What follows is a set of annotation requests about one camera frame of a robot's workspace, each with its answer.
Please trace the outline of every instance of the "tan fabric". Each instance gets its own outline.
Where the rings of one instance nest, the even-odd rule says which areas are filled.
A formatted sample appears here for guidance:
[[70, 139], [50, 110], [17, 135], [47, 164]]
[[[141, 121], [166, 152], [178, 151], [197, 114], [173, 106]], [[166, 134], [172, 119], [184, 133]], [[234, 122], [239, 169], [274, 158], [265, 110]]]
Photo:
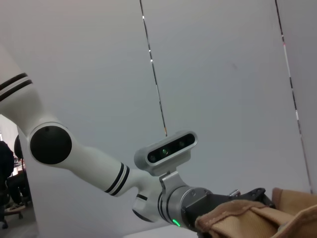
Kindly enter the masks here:
[[196, 228], [213, 238], [317, 237], [316, 196], [274, 189], [273, 200], [283, 211], [259, 202], [235, 200], [197, 218]]

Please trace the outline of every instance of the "white wall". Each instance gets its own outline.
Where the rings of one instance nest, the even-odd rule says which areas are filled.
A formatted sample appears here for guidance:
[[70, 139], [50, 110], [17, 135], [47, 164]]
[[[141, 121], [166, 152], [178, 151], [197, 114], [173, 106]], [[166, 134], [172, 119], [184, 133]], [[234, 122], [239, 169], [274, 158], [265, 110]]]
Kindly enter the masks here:
[[[137, 0], [5, 0], [0, 42], [81, 143], [135, 168], [135, 151], [165, 137]], [[24, 153], [42, 237], [114, 237], [159, 226], [133, 214], [136, 190], [114, 198]]]
[[312, 188], [317, 192], [317, 1], [278, 0]]
[[167, 133], [199, 139], [185, 182], [309, 191], [274, 1], [143, 2]]
[[18, 136], [16, 124], [3, 115], [0, 115], [0, 131], [3, 141], [7, 143], [9, 148], [14, 152], [14, 141]]
[[[184, 180], [227, 194], [308, 191], [274, 2], [144, 0], [167, 132], [197, 132]], [[138, 0], [5, 0], [0, 41], [78, 140], [133, 165], [164, 137]], [[154, 228], [72, 173], [26, 163], [43, 237]]]

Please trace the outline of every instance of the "green indicator light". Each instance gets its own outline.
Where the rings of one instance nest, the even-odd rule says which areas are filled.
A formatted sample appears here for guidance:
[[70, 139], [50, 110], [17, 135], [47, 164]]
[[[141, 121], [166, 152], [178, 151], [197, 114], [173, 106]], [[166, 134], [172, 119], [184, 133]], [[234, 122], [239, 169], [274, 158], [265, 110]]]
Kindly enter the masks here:
[[179, 224], [175, 219], [173, 219], [173, 223], [175, 223], [175, 225], [177, 225], [178, 227], [180, 227], [180, 224]]

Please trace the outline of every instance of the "floor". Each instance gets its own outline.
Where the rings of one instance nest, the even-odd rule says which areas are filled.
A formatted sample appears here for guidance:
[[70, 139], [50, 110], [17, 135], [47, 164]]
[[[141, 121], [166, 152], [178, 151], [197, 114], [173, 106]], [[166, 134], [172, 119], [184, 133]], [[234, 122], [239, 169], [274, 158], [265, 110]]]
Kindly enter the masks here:
[[2, 230], [0, 224], [1, 238], [39, 238], [37, 223], [35, 220], [32, 205], [22, 211], [23, 219], [19, 219], [18, 215], [8, 216], [5, 219], [9, 228]]

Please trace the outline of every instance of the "robotic arm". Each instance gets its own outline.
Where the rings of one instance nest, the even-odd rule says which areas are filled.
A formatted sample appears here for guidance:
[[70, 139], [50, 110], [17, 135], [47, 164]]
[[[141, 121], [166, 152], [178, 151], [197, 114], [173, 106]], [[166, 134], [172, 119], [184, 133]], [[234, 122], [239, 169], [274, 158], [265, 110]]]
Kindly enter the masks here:
[[120, 196], [137, 187], [133, 212], [144, 221], [163, 219], [196, 231], [198, 216], [233, 199], [273, 206], [263, 188], [241, 196], [239, 192], [225, 196], [185, 184], [176, 167], [190, 159], [190, 151], [197, 144], [197, 136], [192, 131], [179, 132], [137, 151], [134, 161], [141, 170], [132, 170], [98, 149], [79, 144], [44, 107], [28, 75], [1, 44], [0, 113], [22, 130], [31, 155], [38, 162], [68, 169], [111, 196]]

